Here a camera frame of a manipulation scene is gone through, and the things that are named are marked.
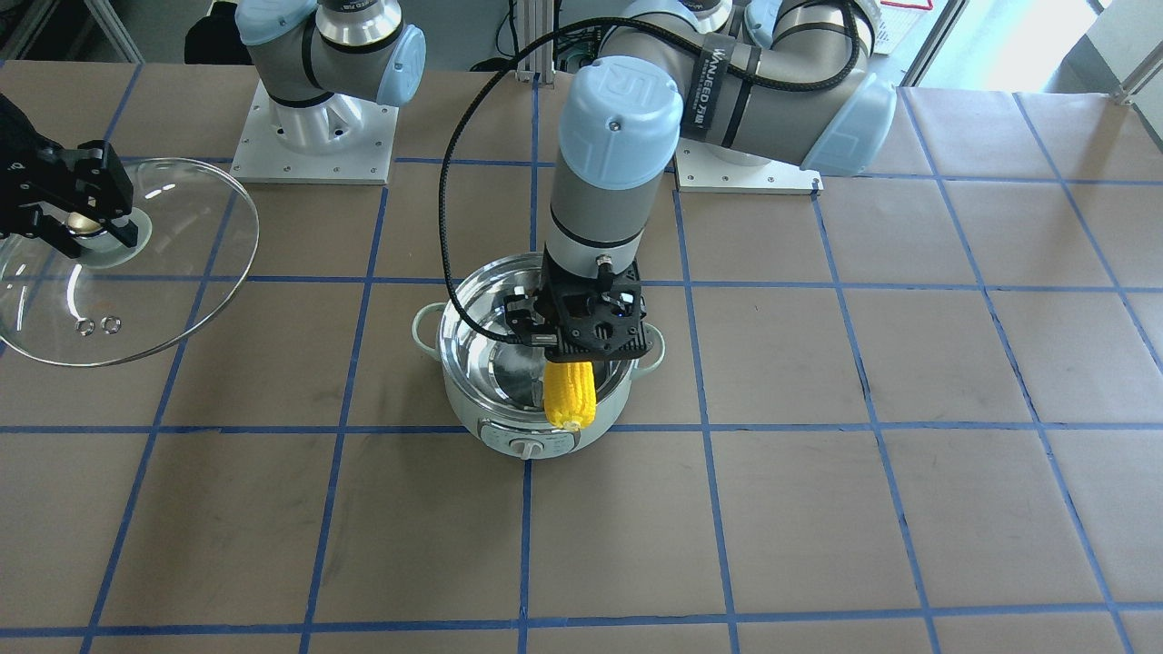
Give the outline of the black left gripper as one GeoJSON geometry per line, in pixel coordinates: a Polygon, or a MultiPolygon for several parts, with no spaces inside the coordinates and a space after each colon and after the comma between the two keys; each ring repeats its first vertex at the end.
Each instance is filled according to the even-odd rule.
{"type": "Polygon", "coordinates": [[[542,262],[535,310],[558,332],[558,346],[541,349],[547,357],[643,357],[651,351],[637,262],[625,272],[600,263],[595,278],[566,272],[552,260],[542,262]]]}

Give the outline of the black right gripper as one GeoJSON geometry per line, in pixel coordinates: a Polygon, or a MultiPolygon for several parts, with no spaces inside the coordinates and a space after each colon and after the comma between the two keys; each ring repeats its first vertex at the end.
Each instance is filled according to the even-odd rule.
{"type": "Polygon", "coordinates": [[[42,136],[7,95],[1,95],[1,237],[40,239],[67,258],[83,256],[74,233],[40,207],[47,202],[98,223],[105,253],[140,244],[134,187],[109,142],[64,148],[42,136]]]}

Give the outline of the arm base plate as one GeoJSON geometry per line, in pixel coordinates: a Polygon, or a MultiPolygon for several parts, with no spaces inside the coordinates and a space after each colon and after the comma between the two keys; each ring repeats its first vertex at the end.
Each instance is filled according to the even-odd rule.
{"type": "Polygon", "coordinates": [[[398,114],[395,107],[341,94],[287,107],[259,83],[230,173],[242,183],[385,185],[398,114]]]}
{"type": "Polygon", "coordinates": [[[684,138],[675,166],[684,192],[809,196],[825,187],[816,171],[684,138]]]}

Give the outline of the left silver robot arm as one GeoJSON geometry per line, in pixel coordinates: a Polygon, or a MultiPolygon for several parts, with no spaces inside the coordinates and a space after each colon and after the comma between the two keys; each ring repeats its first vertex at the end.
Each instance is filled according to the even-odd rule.
{"type": "Polygon", "coordinates": [[[782,1],[768,37],[701,31],[680,1],[637,1],[575,74],[538,285],[505,298],[505,340],[552,362],[651,351],[636,253],[682,138],[823,175],[880,152],[896,91],[868,69],[872,1],[782,1]]]}

